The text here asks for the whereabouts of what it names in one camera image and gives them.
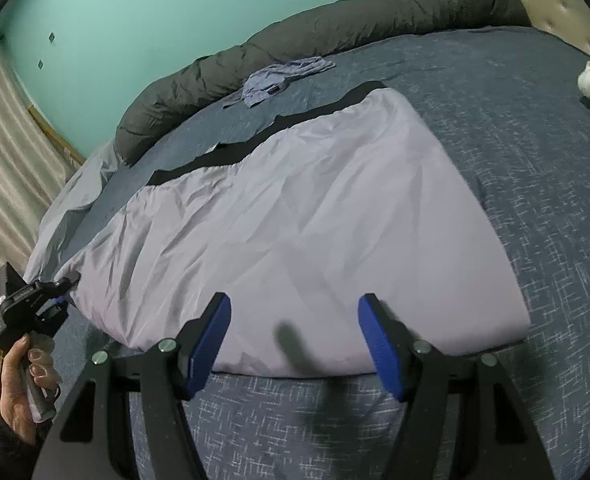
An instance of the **silver screw head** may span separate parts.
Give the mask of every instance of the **silver screw head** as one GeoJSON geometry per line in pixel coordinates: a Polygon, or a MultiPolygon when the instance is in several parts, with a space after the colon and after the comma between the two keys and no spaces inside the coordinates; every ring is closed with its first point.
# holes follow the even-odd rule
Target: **silver screw head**
{"type": "Polygon", "coordinates": [[[497,364],[497,357],[493,354],[482,354],[481,362],[486,366],[495,366],[497,364]]]}
{"type": "Polygon", "coordinates": [[[103,365],[105,362],[108,361],[108,354],[104,350],[95,352],[91,357],[91,361],[94,365],[103,365]]]}
{"type": "Polygon", "coordinates": [[[428,341],[424,341],[423,339],[418,339],[413,343],[413,350],[418,354],[427,354],[429,353],[433,347],[428,341]]]}
{"type": "Polygon", "coordinates": [[[175,339],[171,339],[171,338],[162,339],[162,341],[157,343],[157,348],[159,349],[160,352],[165,354],[167,352],[172,352],[173,350],[175,350],[175,348],[177,348],[177,343],[176,343],[175,339]]]}

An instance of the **black sleeve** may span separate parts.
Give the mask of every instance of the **black sleeve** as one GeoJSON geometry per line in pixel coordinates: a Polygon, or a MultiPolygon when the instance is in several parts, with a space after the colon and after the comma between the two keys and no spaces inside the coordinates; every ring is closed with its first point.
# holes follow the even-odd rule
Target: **black sleeve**
{"type": "Polygon", "coordinates": [[[38,428],[37,446],[20,439],[0,415],[0,463],[12,480],[30,480],[48,427],[38,428]]]}

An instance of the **blue bedspread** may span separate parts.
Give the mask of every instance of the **blue bedspread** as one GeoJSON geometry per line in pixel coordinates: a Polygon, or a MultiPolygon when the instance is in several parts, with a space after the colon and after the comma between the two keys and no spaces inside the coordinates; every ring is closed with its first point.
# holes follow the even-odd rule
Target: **blue bedspread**
{"type": "MultiPolygon", "coordinates": [[[[579,478],[590,463],[590,109],[576,86],[587,56],[534,29],[487,28],[391,38],[329,59],[334,70],[294,82],[257,107],[205,108],[134,168],[120,169],[68,256],[154,170],[181,166],[216,142],[246,140],[276,114],[381,80],[406,95],[440,139],[504,244],[533,327],[500,358],[556,477],[579,478]]],[[[110,342],[77,313],[56,339],[66,393],[89,355],[110,342]]],[[[142,478],[152,479],[136,398],[132,406],[142,478]]],[[[374,376],[213,376],[186,412],[209,478],[248,480],[376,479],[402,416],[374,376]]],[[[447,475],[448,444],[447,435],[438,478],[447,475]]]]}

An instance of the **curtain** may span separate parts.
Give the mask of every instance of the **curtain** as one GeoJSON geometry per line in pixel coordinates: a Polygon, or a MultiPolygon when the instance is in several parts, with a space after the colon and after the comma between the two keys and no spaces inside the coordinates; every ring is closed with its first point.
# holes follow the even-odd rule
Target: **curtain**
{"type": "Polygon", "coordinates": [[[0,45],[0,267],[20,274],[37,240],[40,219],[72,166],[31,118],[0,45]]]}

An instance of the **black clamp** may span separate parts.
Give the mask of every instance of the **black clamp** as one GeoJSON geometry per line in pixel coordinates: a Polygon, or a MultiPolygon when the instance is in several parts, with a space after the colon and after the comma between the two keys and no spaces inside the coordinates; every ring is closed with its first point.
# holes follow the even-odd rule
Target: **black clamp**
{"type": "Polygon", "coordinates": [[[24,334],[37,332],[53,337],[66,321],[67,301],[63,296],[77,285],[80,274],[62,278],[57,283],[35,280],[26,283],[6,263],[0,268],[0,349],[6,353],[24,334]],[[56,300],[43,313],[42,307],[56,300]]]}
{"type": "Polygon", "coordinates": [[[362,296],[358,317],[382,384],[408,402],[385,480],[433,478],[448,394],[461,398],[450,480],[554,480],[537,428],[494,354],[446,356],[414,340],[374,294],[362,296]]]}
{"type": "MultiPolygon", "coordinates": [[[[460,394],[459,431],[450,480],[553,480],[526,407],[493,354],[445,356],[414,340],[374,294],[358,319],[384,387],[408,402],[383,480],[431,480],[446,398],[460,394]]],[[[137,480],[128,392],[142,394],[157,480],[207,480],[182,400],[201,390],[230,323],[230,300],[217,293],[204,314],[144,354],[96,352],[54,421],[34,480],[137,480]]]]}

